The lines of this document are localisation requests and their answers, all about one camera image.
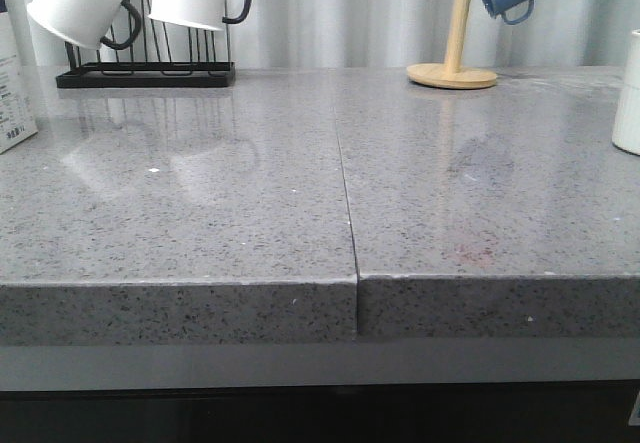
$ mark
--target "wooden base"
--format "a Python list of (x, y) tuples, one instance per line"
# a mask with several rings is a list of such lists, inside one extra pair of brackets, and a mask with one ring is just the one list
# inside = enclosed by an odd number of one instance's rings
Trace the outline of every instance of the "wooden base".
[(494, 86), (498, 79), (498, 75), (493, 71), (477, 68), (460, 68), (457, 73), (445, 74), (442, 63), (411, 65), (407, 68), (407, 75), (421, 85), (461, 90), (489, 88)]

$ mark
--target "gray quartz countertop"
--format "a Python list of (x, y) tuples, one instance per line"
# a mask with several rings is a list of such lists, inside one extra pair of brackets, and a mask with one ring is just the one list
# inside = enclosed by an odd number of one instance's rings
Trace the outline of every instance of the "gray quartz countertop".
[(59, 90), (0, 155), (0, 345), (640, 336), (619, 68)]

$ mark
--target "white curtain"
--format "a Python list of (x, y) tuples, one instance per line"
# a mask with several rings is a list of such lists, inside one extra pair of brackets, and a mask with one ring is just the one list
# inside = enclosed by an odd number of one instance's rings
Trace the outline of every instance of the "white curtain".
[[(66, 64), (61, 41), (28, 18), (29, 1), (7, 2), (24, 63)], [(230, 13), (237, 13), (241, 0), (229, 3)], [(232, 59), (240, 68), (439, 62), (444, 58), (451, 3), (254, 0), (249, 18), (231, 29)], [(628, 34), (636, 28), (640, 0), (536, 0), (531, 18), (517, 26), (491, 19), (481, 1), (472, 0), (463, 62), (489, 67), (623, 65)], [(184, 56), (185, 41), (180, 38), (173, 51)]]

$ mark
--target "white box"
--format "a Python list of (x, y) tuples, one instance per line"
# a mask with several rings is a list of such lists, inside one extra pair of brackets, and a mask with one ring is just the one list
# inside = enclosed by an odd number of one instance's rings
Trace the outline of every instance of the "white box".
[(0, 0), (0, 153), (37, 131), (22, 81), (13, 27), (5, 1)]

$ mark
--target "wooden mug stand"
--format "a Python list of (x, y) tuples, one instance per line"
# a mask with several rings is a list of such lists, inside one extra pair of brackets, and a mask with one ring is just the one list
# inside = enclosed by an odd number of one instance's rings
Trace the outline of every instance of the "wooden mug stand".
[(407, 67), (409, 78), (436, 88), (479, 89), (496, 84), (493, 71), (461, 66), (471, 0), (454, 0), (444, 63), (420, 63)]

